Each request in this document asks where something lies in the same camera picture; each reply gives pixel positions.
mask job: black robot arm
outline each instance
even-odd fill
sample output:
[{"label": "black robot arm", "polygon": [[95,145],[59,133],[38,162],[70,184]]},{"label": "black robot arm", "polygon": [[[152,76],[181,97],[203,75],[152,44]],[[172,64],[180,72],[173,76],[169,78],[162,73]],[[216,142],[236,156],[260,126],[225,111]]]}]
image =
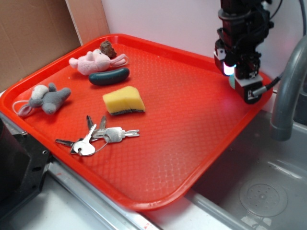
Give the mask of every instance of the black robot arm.
[{"label": "black robot arm", "polygon": [[215,63],[224,73],[226,66],[235,66],[235,90],[246,103],[253,104],[260,96],[251,92],[262,86],[259,76],[261,54],[256,47],[264,41],[273,28],[270,12],[263,8],[263,0],[221,0],[218,16],[223,27],[217,30]]}]

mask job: pink stuffed toy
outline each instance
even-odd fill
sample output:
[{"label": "pink stuffed toy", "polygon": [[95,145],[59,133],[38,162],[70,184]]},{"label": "pink stuffed toy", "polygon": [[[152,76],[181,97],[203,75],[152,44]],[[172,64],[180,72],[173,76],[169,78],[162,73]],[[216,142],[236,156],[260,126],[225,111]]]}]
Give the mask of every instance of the pink stuffed toy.
[{"label": "pink stuffed toy", "polygon": [[114,59],[110,59],[103,54],[99,49],[87,52],[85,56],[78,59],[71,58],[69,64],[74,69],[77,69],[83,75],[90,75],[91,73],[102,72],[109,67],[120,67],[128,63],[128,57],[121,54]]}]

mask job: stuffed mouse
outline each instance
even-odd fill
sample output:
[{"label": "stuffed mouse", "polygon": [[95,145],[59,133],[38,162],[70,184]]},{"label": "stuffed mouse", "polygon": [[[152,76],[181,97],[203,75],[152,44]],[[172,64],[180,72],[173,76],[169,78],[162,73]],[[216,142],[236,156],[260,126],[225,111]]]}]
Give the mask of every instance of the stuffed mouse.
[{"label": "stuffed mouse", "polygon": [[69,88],[63,88],[57,91],[54,83],[49,83],[48,86],[49,87],[45,85],[35,86],[28,103],[22,106],[17,114],[21,117],[25,117],[32,109],[39,107],[41,107],[46,114],[54,114],[70,96],[71,90]]}]

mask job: sponge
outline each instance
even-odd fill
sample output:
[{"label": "sponge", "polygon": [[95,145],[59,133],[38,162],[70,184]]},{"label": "sponge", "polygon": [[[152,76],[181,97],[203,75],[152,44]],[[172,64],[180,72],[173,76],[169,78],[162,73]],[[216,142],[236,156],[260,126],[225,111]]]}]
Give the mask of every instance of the sponge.
[{"label": "sponge", "polygon": [[137,88],[126,86],[102,96],[111,115],[145,112],[145,105]]}]

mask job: cardboard box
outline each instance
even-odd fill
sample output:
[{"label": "cardboard box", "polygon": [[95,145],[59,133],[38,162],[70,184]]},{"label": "cardboard box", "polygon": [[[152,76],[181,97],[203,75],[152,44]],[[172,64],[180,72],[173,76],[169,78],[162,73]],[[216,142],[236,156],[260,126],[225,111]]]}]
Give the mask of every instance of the cardboard box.
[{"label": "cardboard box", "polygon": [[80,46],[63,0],[0,3],[0,92]]},{"label": "cardboard box", "polygon": [[110,33],[101,0],[66,0],[81,45]]}]

